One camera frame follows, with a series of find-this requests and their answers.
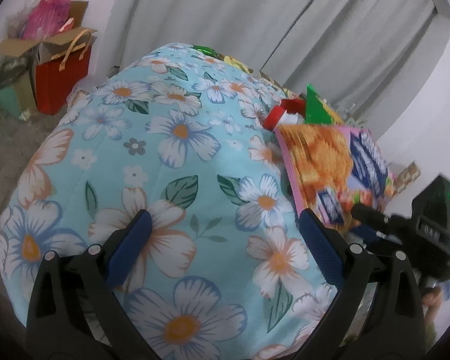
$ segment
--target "gray curtain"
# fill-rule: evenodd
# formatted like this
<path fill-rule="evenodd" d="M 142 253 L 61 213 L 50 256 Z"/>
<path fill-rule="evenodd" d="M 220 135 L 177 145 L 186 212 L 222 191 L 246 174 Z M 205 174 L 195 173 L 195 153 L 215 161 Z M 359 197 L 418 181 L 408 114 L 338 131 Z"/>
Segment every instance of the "gray curtain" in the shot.
<path fill-rule="evenodd" d="M 137 0 L 120 67 L 166 43 L 203 44 L 298 93 L 312 83 L 358 117 L 435 16 L 432 0 Z"/>

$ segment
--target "pink snack bag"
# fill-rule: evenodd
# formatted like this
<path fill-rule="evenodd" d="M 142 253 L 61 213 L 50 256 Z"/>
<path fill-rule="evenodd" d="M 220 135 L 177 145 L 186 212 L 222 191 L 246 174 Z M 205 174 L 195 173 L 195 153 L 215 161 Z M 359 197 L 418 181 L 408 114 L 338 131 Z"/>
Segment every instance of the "pink snack bag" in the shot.
<path fill-rule="evenodd" d="M 30 12 L 22 39 L 44 39 L 55 35 L 65 24 L 71 0 L 40 0 Z"/>

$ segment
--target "floral bedsheet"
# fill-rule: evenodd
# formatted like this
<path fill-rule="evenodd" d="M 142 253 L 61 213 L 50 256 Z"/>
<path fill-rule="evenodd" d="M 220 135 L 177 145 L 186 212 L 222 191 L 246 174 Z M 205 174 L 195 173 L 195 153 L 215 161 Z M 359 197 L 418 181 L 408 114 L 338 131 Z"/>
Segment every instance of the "floral bedsheet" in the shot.
<path fill-rule="evenodd" d="M 75 104 L 0 217 L 0 270 L 20 321 L 46 251 L 77 254 L 146 209 L 152 236 L 115 293 L 162 359 L 296 351 L 335 288 L 296 228 L 280 149 L 260 125 L 284 97 L 178 43 Z"/>

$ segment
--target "floor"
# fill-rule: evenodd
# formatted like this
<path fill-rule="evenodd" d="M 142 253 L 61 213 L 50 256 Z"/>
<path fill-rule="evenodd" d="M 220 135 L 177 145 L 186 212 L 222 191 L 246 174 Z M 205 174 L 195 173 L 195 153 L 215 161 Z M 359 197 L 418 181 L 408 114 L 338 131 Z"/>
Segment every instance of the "floor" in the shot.
<path fill-rule="evenodd" d="M 54 116 L 37 113 L 27 122 L 6 116 L 0 121 L 0 214 L 29 159 L 64 114 L 65 107 Z M 1 277 L 0 314 L 6 331 L 23 342 L 24 329 L 14 317 Z"/>

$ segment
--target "orange bag handle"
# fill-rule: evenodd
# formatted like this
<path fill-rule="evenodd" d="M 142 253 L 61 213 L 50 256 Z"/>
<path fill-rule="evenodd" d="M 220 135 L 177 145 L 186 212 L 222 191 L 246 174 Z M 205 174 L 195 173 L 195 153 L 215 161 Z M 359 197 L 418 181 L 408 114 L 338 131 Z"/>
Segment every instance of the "orange bag handle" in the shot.
<path fill-rule="evenodd" d="M 83 56 L 87 52 L 88 47 L 90 46 L 90 42 L 92 41 L 92 31 L 90 31 L 90 30 L 83 30 L 75 37 L 75 39 L 72 41 L 72 43 L 70 43 L 70 46 L 68 46 L 68 50 L 67 50 L 67 53 L 65 54 L 65 57 L 63 58 L 63 61 L 60 63 L 60 67 L 59 67 L 58 71 L 62 71 L 65 69 L 65 64 L 67 63 L 68 56 L 72 52 L 73 47 L 75 46 L 75 43 L 77 43 L 79 41 L 79 39 L 82 36 L 84 36 L 85 34 L 88 34 L 88 42 L 87 42 L 87 45 L 85 46 L 85 48 L 83 49 L 82 53 L 80 54 L 80 57 L 78 58 L 79 61 L 81 61 L 83 59 Z"/>

